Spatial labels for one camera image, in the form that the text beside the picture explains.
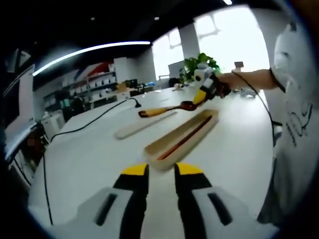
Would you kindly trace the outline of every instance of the yellow brush handle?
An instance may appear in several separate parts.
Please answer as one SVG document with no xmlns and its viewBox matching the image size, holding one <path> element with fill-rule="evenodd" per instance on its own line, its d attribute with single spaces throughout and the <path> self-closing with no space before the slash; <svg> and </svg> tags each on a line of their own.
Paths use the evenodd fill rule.
<svg viewBox="0 0 319 239">
<path fill-rule="evenodd" d="M 147 118 L 147 117 L 153 117 L 153 116 L 158 116 L 160 114 L 163 114 L 172 108 L 156 108 L 156 109 L 149 109 L 149 110 L 144 110 L 140 111 L 139 115 L 140 117 Z"/>
</svg>

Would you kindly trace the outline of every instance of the box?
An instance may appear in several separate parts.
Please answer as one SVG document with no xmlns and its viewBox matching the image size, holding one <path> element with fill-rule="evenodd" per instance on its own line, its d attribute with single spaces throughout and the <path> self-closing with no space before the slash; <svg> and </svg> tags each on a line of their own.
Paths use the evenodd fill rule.
<svg viewBox="0 0 319 239">
<path fill-rule="evenodd" d="M 75 93 L 75 89 L 71 89 L 69 92 L 70 92 L 70 96 L 73 96 Z"/>
<path fill-rule="evenodd" d="M 96 87 L 95 82 L 90 83 L 90 89 L 94 89 Z"/>
<path fill-rule="evenodd" d="M 53 98 L 53 99 L 50 100 L 50 105 L 54 105 L 55 103 L 56 103 L 55 98 Z"/>
<path fill-rule="evenodd" d="M 110 79 L 103 80 L 103 85 L 109 85 L 109 84 L 110 84 Z"/>
<path fill-rule="evenodd" d="M 241 72 L 241 69 L 244 67 L 244 63 L 242 61 L 236 61 L 235 64 L 235 71 Z"/>
<path fill-rule="evenodd" d="M 113 76 L 111 79 L 110 79 L 110 83 L 115 83 L 116 82 L 116 78 L 115 76 Z"/>
<path fill-rule="evenodd" d="M 117 85 L 118 92 L 125 92 L 127 90 L 126 83 L 120 83 Z"/>
<path fill-rule="evenodd" d="M 47 102 L 44 103 L 44 107 L 45 107 L 45 108 L 47 108 L 47 107 L 49 107 L 49 106 L 50 106 L 50 101 L 47 101 Z"/>
<path fill-rule="evenodd" d="M 82 91 L 82 92 L 87 91 L 87 90 L 88 90 L 87 85 L 81 86 L 81 91 Z"/>
<path fill-rule="evenodd" d="M 66 86 L 68 86 L 68 80 L 67 80 L 67 79 L 64 79 L 64 80 L 62 81 L 62 87 L 66 87 Z"/>
<path fill-rule="evenodd" d="M 114 64 L 110 64 L 110 65 L 109 65 L 109 71 L 112 72 L 112 71 L 114 71 L 114 70 L 115 70 L 115 69 L 114 69 Z"/>
<path fill-rule="evenodd" d="M 75 82 L 75 80 L 72 79 L 72 78 L 70 78 L 70 79 L 68 80 L 68 85 L 72 85 L 74 82 Z"/>
<path fill-rule="evenodd" d="M 96 86 L 97 87 L 102 86 L 102 80 L 96 81 Z"/>
</svg>

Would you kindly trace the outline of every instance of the person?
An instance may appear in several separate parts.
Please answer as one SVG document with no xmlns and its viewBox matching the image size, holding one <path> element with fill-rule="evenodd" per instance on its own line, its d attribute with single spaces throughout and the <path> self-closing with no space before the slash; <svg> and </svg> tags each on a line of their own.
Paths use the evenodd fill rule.
<svg viewBox="0 0 319 239">
<path fill-rule="evenodd" d="M 319 76 L 311 42 L 291 22 L 277 38 L 274 65 L 253 72 L 217 76 L 231 89 L 279 87 L 285 92 L 282 136 L 274 148 L 274 170 L 258 221 L 280 225 L 301 202 L 319 156 Z"/>
<path fill-rule="evenodd" d="M 84 109 L 84 102 L 83 100 L 78 97 L 77 93 L 75 92 L 73 95 L 73 102 L 71 103 L 71 107 L 73 109 L 74 116 L 81 114 L 85 111 Z"/>
</svg>

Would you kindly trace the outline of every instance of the white shirt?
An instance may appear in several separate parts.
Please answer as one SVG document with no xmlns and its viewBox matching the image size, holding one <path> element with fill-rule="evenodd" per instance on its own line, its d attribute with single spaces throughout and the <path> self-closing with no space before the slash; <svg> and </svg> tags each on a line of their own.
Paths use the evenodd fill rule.
<svg viewBox="0 0 319 239">
<path fill-rule="evenodd" d="M 289 25 L 278 37 L 271 70 L 286 88 L 283 132 L 274 150 L 272 178 L 280 209 L 275 217 L 283 218 L 302 200 L 319 159 L 318 67 L 300 26 Z"/>
</svg>

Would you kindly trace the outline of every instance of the window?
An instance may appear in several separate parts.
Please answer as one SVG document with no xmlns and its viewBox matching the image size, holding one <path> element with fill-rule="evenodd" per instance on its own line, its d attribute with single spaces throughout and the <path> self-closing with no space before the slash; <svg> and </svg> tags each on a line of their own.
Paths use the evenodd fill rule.
<svg viewBox="0 0 319 239">
<path fill-rule="evenodd" d="M 174 29 L 157 39 L 152 46 L 156 80 L 169 75 L 168 66 L 184 60 L 178 29 Z"/>
<path fill-rule="evenodd" d="M 263 34 L 246 6 L 229 7 L 195 19 L 200 52 L 213 57 L 223 72 L 242 61 L 242 71 L 269 68 Z"/>
</svg>

